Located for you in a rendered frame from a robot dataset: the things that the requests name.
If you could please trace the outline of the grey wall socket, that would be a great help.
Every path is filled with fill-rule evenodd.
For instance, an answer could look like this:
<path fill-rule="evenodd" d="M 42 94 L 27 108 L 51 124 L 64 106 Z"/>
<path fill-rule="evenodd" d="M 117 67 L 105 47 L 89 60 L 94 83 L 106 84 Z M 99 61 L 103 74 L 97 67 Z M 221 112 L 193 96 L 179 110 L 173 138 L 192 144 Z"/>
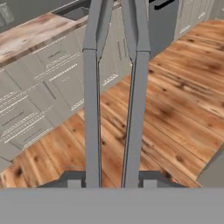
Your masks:
<path fill-rule="evenodd" d="M 6 24 L 9 24 L 15 20 L 7 3 L 0 4 L 0 13 L 2 14 Z"/>

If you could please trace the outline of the pale grey cupboard door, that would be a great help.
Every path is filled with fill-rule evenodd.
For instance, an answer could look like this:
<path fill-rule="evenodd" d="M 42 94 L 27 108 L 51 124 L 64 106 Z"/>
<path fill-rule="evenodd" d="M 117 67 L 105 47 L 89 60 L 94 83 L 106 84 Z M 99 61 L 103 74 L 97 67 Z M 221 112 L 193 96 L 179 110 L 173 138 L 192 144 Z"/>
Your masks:
<path fill-rule="evenodd" d="M 83 107 L 83 73 L 81 58 L 73 58 L 38 77 L 56 96 L 56 108 L 63 116 L 75 114 Z"/>
<path fill-rule="evenodd" d="M 120 42 L 122 60 L 119 59 L 116 41 Z M 131 72 L 129 50 L 123 27 L 122 8 L 112 11 L 108 36 L 100 62 L 101 86 L 106 89 Z"/>

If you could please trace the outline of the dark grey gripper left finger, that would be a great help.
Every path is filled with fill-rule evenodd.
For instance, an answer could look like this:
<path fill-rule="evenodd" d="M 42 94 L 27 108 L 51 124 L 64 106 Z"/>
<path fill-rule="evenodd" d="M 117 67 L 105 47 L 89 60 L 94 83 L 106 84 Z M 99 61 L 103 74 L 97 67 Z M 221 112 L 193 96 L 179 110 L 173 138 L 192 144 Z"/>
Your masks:
<path fill-rule="evenodd" d="M 85 188 L 86 173 L 84 171 L 64 171 L 58 179 L 44 183 L 39 188 Z"/>

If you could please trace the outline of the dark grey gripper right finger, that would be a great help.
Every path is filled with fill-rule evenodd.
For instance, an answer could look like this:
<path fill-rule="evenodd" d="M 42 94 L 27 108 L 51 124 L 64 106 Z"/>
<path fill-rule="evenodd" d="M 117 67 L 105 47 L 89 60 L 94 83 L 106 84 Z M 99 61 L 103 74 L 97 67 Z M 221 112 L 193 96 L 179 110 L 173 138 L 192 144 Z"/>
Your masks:
<path fill-rule="evenodd" d="M 184 185 L 164 177 L 160 171 L 140 171 L 138 186 L 140 188 L 185 188 Z"/>

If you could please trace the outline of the dark sink basin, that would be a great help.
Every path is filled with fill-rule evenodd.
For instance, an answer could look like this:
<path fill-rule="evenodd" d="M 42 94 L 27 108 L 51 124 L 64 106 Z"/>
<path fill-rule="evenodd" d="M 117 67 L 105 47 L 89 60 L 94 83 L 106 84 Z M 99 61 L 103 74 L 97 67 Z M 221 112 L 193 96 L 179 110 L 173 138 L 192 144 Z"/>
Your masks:
<path fill-rule="evenodd" d="M 56 10 L 53 14 L 61 16 L 63 18 L 72 19 L 74 21 L 84 18 L 89 13 L 89 8 L 86 7 L 78 7 L 76 9 L 64 9 L 64 10 Z"/>

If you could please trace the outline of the pale grey drawer front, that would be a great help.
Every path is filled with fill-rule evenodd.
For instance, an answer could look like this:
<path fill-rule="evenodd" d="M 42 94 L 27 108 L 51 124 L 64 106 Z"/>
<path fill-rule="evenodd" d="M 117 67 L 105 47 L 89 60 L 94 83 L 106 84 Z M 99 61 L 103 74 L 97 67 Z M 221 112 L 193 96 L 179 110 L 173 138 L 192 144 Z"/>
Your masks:
<path fill-rule="evenodd" d="M 0 116 L 12 110 L 24 111 L 24 113 L 14 122 L 8 123 L 5 126 L 0 124 L 1 135 L 4 132 L 9 132 L 15 129 L 19 124 L 32 118 L 40 111 L 39 107 L 32 99 L 37 89 L 38 85 L 29 87 L 26 90 L 21 90 L 16 86 L 0 84 Z"/>
<path fill-rule="evenodd" d="M 5 144 L 11 143 L 23 150 L 53 129 L 53 125 L 41 113 L 3 137 Z"/>
<path fill-rule="evenodd" d="M 64 55 L 59 59 L 47 59 L 46 56 L 51 51 L 62 50 Z M 34 66 L 37 74 L 58 67 L 71 58 L 81 55 L 81 46 L 74 31 L 67 35 L 57 38 L 52 43 L 43 46 L 33 53 L 35 59 Z"/>

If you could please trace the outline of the grey cupboard side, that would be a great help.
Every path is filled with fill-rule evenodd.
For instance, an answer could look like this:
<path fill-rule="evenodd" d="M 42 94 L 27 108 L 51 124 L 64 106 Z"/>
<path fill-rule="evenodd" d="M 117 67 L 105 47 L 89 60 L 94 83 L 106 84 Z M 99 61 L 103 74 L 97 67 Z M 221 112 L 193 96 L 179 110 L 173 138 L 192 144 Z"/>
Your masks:
<path fill-rule="evenodd" d="M 224 150 L 218 150 L 215 153 L 198 176 L 197 181 L 203 187 L 224 188 Z"/>

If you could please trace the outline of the dark grey dishwasher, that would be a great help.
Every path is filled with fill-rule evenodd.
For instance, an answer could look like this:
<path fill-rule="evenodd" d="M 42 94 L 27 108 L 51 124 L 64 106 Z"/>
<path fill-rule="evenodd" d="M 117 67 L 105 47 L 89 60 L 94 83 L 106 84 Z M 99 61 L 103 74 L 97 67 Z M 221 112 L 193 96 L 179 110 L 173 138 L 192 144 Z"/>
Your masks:
<path fill-rule="evenodd" d="M 174 39 L 179 0 L 161 10 L 154 10 L 156 0 L 149 0 L 150 57 L 153 59 L 166 49 Z"/>

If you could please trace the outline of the pale grey cupboard run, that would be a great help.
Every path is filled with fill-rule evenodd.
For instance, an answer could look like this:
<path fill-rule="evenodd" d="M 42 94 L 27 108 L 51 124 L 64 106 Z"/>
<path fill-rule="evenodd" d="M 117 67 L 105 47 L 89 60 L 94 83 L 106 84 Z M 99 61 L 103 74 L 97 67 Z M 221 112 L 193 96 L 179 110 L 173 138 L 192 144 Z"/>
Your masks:
<path fill-rule="evenodd" d="M 174 40 L 188 33 L 195 25 L 216 19 L 224 12 L 224 0 L 179 0 Z"/>

